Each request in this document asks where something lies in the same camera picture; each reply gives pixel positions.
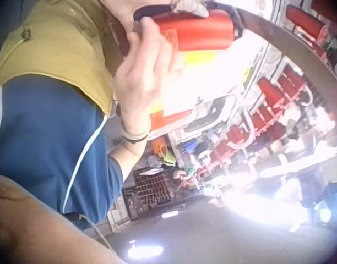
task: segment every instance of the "orange label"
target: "orange label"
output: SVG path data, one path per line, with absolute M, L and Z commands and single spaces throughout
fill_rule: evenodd
M 161 34 L 169 41 L 173 46 L 174 51 L 178 51 L 178 36 L 176 29 L 162 30 Z

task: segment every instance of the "white pipe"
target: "white pipe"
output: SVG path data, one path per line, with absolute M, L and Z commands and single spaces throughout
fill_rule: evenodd
M 254 125 L 251 116 L 248 113 L 247 107 L 243 108 L 243 115 L 247 121 L 248 128 L 249 128 L 249 136 L 245 143 L 243 144 L 235 144 L 233 142 L 228 142 L 227 145 L 235 150 L 243 150 L 248 147 L 251 143 L 253 143 L 254 137 L 256 132 L 254 131 Z
M 301 102 L 301 105 L 303 105 L 303 106 L 310 106 L 313 103 L 313 94 L 312 94 L 312 91 L 311 91 L 311 89 L 309 89 L 308 86 L 306 86 L 305 92 L 309 96 L 309 102 L 307 102 L 307 103 Z

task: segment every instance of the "dark floor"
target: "dark floor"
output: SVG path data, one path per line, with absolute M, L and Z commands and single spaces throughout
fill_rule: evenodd
M 290 233 L 285 225 L 258 224 L 208 200 L 188 204 L 176 217 L 133 223 L 107 238 L 128 263 L 316 264 L 337 246 L 337 234 L 326 229 L 301 227 Z M 151 260 L 133 261 L 127 257 L 131 240 L 163 246 L 164 251 Z

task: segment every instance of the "yellow vest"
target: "yellow vest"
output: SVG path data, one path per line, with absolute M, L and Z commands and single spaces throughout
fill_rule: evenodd
M 23 25 L 31 39 L 20 43 L 23 26 L 9 34 L 0 52 L 0 87 L 23 74 L 46 75 L 80 88 L 109 115 L 111 76 L 103 43 L 111 33 L 100 3 L 40 0 Z

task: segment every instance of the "navy blue shirt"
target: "navy blue shirt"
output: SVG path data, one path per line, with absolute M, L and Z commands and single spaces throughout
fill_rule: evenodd
M 3 87 L 0 175 L 11 178 L 61 212 L 75 164 L 104 114 L 81 91 L 56 79 L 23 75 Z M 123 182 L 101 131 L 81 162 L 67 212 L 101 221 Z

